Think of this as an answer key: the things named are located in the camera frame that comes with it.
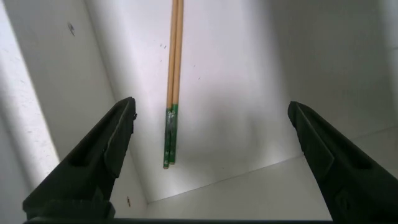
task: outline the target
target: chopstick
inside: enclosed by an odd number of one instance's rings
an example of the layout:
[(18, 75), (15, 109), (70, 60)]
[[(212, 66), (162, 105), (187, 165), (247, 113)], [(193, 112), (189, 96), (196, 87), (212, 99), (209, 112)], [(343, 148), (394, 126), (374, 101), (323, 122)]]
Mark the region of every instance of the chopstick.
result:
[(165, 142), (164, 142), (164, 159), (163, 168), (169, 168), (170, 143), (172, 133), (172, 102), (173, 102), (173, 82), (174, 82), (174, 58), (175, 58), (175, 39), (177, 34), (177, 13), (178, 0), (173, 0), (172, 4), (172, 20), (170, 28), (170, 53), (169, 53), (169, 77), (167, 81), (167, 102), (166, 102), (166, 125), (165, 125)]
[(177, 146), (177, 118), (178, 118), (178, 98), (180, 94), (180, 73), (181, 73), (181, 53), (182, 53), (182, 19), (183, 19), (183, 0), (178, 1), (177, 11), (177, 33), (175, 39), (175, 60), (174, 60), (174, 81), (173, 81), (173, 101), (172, 111), (174, 114), (171, 143), (170, 143), (170, 164), (175, 163), (175, 150)]

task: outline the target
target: pair of chopsticks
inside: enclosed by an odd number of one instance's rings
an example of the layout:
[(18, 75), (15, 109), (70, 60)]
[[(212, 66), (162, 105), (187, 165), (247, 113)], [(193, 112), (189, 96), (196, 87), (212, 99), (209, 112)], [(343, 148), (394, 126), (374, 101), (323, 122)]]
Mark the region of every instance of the pair of chopsticks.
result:
[(169, 79), (167, 82), (167, 107), (163, 168), (175, 163), (177, 143), (178, 96), (180, 93), (182, 49), (183, 0), (173, 0), (170, 31)]

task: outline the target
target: dark speck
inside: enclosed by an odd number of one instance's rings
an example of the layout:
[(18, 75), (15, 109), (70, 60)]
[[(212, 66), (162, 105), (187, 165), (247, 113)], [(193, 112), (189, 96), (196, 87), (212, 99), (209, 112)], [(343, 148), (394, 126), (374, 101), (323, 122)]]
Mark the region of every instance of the dark speck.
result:
[(75, 36), (75, 28), (73, 27), (73, 25), (70, 22), (68, 22), (68, 28), (69, 28), (70, 33), (73, 36)]

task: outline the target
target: white wall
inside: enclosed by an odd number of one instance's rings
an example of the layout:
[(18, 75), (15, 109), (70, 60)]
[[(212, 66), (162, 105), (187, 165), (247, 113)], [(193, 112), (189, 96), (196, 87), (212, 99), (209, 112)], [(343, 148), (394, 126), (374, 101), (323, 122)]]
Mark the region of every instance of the white wall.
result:
[(0, 1), (0, 222), (22, 223), (22, 201), (57, 165), (3, 1)]
[(18, 158), (15, 139), (0, 116), (0, 222), (22, 223), (26, 215), (22, 211), (22, 201), (30, 192), (30, 183), (24, 173), (23, 163)]
[[(115, 103), (85, 3), (7, 0), (5, 5), (63, 159)], [(129, 153), (121, 176), (111, 199), (116, 216), (140, 217), (146, 200)]]
[(349, 138), (397, 124), (381, 1), (270, 1), (293, 100)]
[(132, 95), (133, 159), (153, 202), (301, 155), (267, 12), (186, 1), (176, 165), (163, 170), (171, 1), (88, 1), (116, 98)]
[(147, 217), (331, 220), (303, 156), (150, 203)]

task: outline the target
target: wooden chopstick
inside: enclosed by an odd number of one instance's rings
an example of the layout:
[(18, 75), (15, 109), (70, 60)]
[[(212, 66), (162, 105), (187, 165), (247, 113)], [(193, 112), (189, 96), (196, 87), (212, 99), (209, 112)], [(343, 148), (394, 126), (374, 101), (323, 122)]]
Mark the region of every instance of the wooden chopstick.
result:
[(166, 124), (165, 124), (165, 142), (164, 142), (164, 160), (163, 168), (169, 168), (170, 143), (172, 132), (172, 102), (173, 102), (173, 82), (174, 82), (174, 64), (175, 64), (175, 39), (177, 34), (177, 14), (178, 0), (173, 0), (172, 20), (170, 28), (170, 53), (169, 53), (169, 77), (167, 81), (167, 102), (166, 102)]
[(172, 124), (172, 135), (170, 142), (170, 164), (175, 163), (175, 150), (177, 145), (177, 117), (178, 117), (178, 98), (180, 94), (180, 73), (181, 73), (181, 53), (182, 53), (182, 19), (183, 19), (183, 0), (178, 1), (177, 11), (177, 33), (175, 39), (175, 60), (174, 60), (174, 81), (173, 81), (173, 100), (172, 113), (174, 114)]

